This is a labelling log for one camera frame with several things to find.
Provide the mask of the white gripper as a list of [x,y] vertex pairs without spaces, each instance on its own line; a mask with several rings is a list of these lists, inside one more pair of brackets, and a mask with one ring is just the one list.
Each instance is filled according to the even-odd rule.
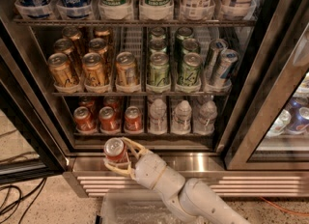
[[148,189],[153,189],[167,167],[166,162],[140,143],[127,137],[122,137],[122,141],[126,144],[126,150],[139,159],[135,164],[135,170],[131,167],[131,162],[117,163],[107,158],[103,160],[105,167],[122,177],[135,179]]

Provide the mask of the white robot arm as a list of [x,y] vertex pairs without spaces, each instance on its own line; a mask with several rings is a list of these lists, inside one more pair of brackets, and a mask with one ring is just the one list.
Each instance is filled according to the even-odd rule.
[[158,155],[126,137],[110,138],[103,147],[104,165],[153,190],[183,222],[199,216],[212,224],[250,224],[199,179],[187,180]]

